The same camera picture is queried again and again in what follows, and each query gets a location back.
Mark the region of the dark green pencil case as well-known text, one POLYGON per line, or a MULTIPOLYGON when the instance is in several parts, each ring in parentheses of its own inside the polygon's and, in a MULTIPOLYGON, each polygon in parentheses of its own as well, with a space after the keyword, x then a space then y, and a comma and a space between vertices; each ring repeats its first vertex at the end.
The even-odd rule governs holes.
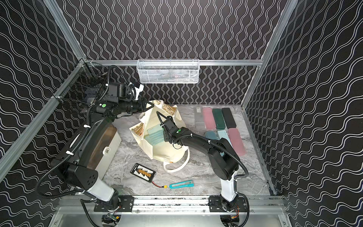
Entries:
POLYGON ((215 120, 216 129, 217 130, 224 130, 226 128, 226 124, 225 124, 225 121, 224 121, 222 109, 213 108, 212 113, 213 113, 213 117, 214 117, 214 120, 215 120))

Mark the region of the light blue pencil case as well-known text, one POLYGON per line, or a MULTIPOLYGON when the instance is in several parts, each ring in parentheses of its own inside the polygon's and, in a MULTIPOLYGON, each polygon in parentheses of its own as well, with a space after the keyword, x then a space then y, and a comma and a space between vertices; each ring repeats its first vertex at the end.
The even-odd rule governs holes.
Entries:
POLYGON ((218 130, 217 134, 220 139, 225 139, 232 146, 232 143, 229 139, 229 136, 228 136, 228 133, 226 130, 218 130))

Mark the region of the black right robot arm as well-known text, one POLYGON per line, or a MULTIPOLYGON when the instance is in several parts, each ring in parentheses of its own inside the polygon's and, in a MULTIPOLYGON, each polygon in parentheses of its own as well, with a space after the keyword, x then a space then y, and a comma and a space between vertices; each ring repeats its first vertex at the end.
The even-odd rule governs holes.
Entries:
POLYGON ((239 199, 237 180, 248 177, 249 172, 227 139, 212 140, 182 127, 167 132, 165 140, 173 145, 193 148, 207 155, 214 173, 220 178, 219 201, 222 210, 234 211, 237 209, 239 199))

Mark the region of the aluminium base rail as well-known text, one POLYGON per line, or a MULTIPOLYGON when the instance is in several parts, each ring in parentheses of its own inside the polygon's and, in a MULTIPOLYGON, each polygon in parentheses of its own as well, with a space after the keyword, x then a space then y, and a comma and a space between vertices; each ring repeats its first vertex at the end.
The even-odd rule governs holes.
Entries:
MULTIPOLYGON (((66 196, 61 199, 59 214, 83 214, 79 202, 86 196, 66 196)), ((285 206, 279 196, 248 196, 250 214, 282 214, 285 206)), ((115 214, 130 215, 233 215, 225 212, 219 196, 122 196, 122 206, 115 214)), ((90 214, 111 213, 95 203, 86 204, 90 214)))

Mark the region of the teal utility knife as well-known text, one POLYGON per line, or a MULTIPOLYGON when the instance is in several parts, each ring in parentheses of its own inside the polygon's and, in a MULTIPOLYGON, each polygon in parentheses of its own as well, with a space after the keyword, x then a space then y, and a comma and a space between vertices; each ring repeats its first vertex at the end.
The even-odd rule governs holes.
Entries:
POLYGON ((193 187, 193 186, 194 186, 194 182, 192 180, 188 180, 188 181, 183 181, 183 182, 170 184, 169 188, 170 189, 178 189, 178 188, 193 187))

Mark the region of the teal pencil case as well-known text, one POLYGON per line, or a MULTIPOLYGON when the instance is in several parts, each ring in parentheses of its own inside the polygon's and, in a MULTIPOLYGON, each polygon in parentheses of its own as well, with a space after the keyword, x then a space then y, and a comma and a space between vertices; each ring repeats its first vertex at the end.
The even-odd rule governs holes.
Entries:
POLYGON ((220 139, 217 132, 215 132, 215 131, 206 131, 204 133, 204 135, 205 135, 206 138, 211 139, 211 140, 217 140, 218 141, 220 139))

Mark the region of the translucent green pencil case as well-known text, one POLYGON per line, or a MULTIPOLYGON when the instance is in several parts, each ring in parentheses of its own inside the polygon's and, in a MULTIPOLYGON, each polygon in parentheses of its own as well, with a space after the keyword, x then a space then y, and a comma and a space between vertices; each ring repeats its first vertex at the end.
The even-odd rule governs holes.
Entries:
POLYGON ((147 129, 147 134, 144 139, 152 146, 155 146, 161 142, 164 142, 163 128, 160 125, 156 125, 147 129))

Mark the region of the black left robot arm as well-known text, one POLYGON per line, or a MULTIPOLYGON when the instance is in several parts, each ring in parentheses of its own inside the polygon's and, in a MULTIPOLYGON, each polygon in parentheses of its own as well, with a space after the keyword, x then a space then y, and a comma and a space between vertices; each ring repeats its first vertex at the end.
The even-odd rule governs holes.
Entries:
POLYGON ((114 120, 146 112, 153 107, 154 104, 145 98, 121 100, 118 103, 98 101, 92 105, 87 110, 83 126, 73 136, 70 145, 63 149, 60 157, 51 162, 51 169, 36 183, 37 196, 55 199, 73 193, 88 193, 98 180, 98 172, 92 167, 92 161, 103 156, 103 149, 97 146, 114 120), (56 173, 63 182, 75 189, 60 194, 41 192, 41 184, 51 173, 56 173))

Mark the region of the translucent grey pencil case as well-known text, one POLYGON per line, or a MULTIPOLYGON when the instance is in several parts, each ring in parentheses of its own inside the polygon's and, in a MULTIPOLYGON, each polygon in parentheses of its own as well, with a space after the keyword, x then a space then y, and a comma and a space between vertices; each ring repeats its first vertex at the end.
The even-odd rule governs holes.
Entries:
POLYGON ((194 108, 195 126, 197 129, 205 129, 204 117, 202 112, 202 107, 194 108))

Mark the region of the cream canvas tote bag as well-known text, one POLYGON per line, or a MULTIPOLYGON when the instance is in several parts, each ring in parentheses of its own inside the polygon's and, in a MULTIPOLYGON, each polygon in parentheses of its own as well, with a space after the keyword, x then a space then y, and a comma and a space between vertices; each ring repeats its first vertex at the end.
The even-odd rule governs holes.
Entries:
POLYGON ((130 132, 150 159, 163 162, 164 170, 168 173, 178 172, 189 162, 190 149, 187 146, 172 145, 164 140, 164 130, 157 117, 157 111, 165 116, 171 116, 179 128, 185 127, 186 124, 176 105, 167 105, 162 100, 153 100, 152 103, 154 107, 140 115, 140 122, 132 126, 130 132), (167 165, 180 161, 184 154, 187 154, 187 158, 180 167, 175 169, 167 168, 167 165))

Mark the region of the black battery pack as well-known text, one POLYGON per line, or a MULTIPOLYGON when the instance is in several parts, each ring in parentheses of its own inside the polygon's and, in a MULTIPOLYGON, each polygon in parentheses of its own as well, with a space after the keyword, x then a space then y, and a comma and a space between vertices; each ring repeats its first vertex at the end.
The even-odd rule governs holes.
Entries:
POLYGON ((156 175, 156 171, 149 169, 139 163, 136 163, 130 173, 144 181, 151 183, 156 175))

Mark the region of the black pencil case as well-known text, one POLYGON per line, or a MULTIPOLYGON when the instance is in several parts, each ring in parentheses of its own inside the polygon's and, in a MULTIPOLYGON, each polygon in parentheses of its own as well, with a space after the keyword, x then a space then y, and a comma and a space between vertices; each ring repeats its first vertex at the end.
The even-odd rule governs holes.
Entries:
POLYGON ((226 127, 228 129, 237 127, 230 108, 222 108, 222 114, 223 114, 223 117, 224 117, 226 127))

